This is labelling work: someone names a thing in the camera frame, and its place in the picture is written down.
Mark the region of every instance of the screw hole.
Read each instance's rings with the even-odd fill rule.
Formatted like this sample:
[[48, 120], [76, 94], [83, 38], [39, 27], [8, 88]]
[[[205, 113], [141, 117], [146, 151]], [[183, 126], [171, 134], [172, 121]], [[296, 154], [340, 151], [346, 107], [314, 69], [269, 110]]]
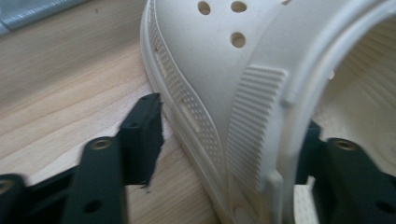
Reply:
[[379, 210], [381, 210], [383, 212], [390, 213], [390, 214], [395, 213], [395, 208], [388, 203], [377, 202], [375, 205], [378, 207]]
[[97, 210], [100, 209], [100, 207], [102, 206], [102, 203], [100, 201], [91, 201], [89, 203], [86, 203], [84, 206], [84, 212], [85, 213], [94, 213]]
[[353, 144], [351, 144], [351, 143], [349, 143], [349, 142], [347, 142], [347, 141], [343, 141], [343, 140], [337, 140], [337, 141], [335, 142], [335, 145], [336, 145], [337, 147], [340, 147], [340, 148], [343, 149], [343, 150], [348, 150], [348, 151], [352, 151], [352, 150], [355, 150], [355, 149], [356, 149], [356, 146], [355, 146], [355, 145], [353, 145]]
[[290, 2], [291, 2], [291, 0], [282, 0], [282, 5], [287, 5]]
[[13, 186], [14, 186], [14, 181], [12, 180], [9, 179], [0, 180], [0, 195], [12, 189]]
[[107, 139], [99, 139], [91, 144], [92, 149], [105, 149], [111, 145], [111, 141]]

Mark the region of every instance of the wooden surface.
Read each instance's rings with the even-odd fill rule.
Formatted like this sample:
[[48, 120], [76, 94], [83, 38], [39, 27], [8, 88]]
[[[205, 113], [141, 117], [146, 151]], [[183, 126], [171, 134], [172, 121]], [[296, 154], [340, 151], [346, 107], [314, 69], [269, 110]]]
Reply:
[[[113, 135], [151, 89], [140, 56], [137, 0], [95, 0], [0, 37], [0, 174], [29, 184]], [[169, 126], [151, 193], [128, 187], [133, 223], [218, 223]]]

